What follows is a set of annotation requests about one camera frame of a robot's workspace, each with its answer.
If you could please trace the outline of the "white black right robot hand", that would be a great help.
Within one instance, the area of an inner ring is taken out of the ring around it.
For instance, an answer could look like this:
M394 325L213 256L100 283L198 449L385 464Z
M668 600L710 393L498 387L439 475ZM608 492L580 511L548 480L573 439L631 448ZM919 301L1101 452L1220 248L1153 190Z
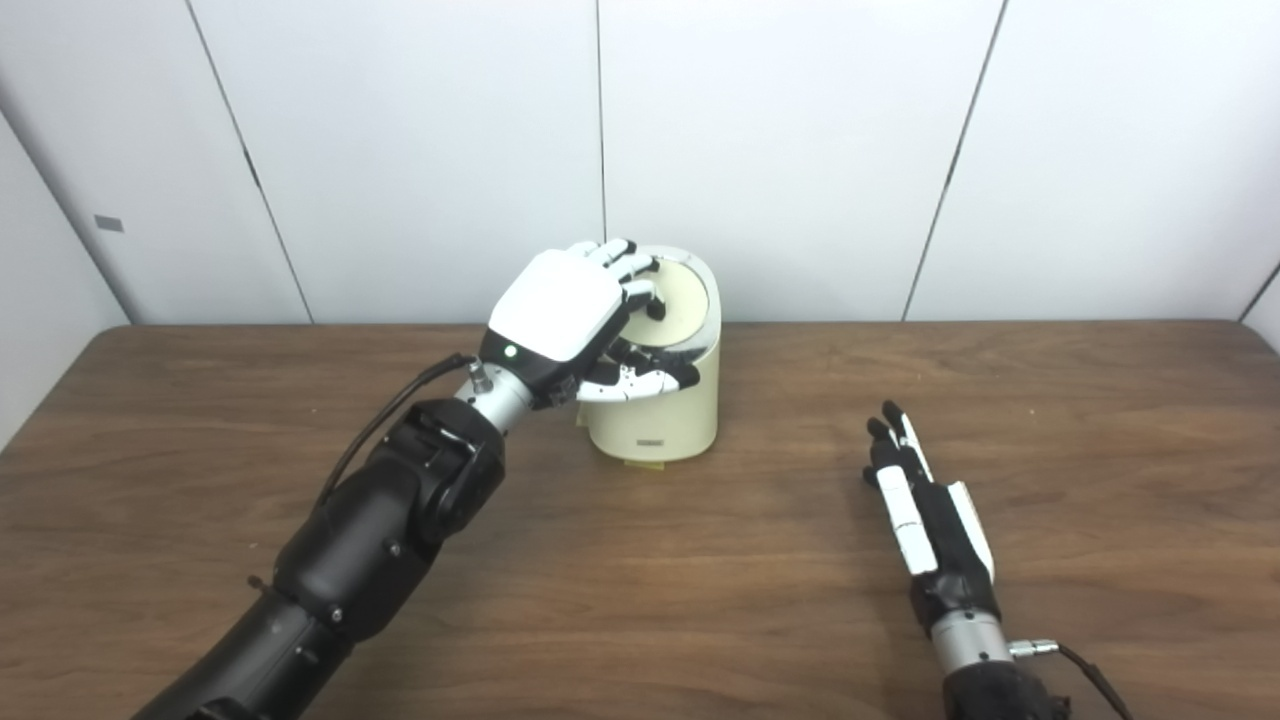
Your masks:
M931 633L951 612L1001 619L995 556L965 483L937 482L910 416L892 400L867 421L863 480L879 493L909 575L908 597Z

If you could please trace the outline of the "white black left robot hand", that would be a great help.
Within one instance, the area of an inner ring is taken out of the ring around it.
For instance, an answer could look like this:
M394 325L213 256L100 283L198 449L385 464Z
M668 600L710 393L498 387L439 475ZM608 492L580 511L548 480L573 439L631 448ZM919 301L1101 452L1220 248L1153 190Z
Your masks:
M655 360L622 338L635 311L666 318L668 301L654 279L660 268L630 240L538 254L494 306L479 361L515 378L534 410L570 398L626 404L699 386L695 366Z

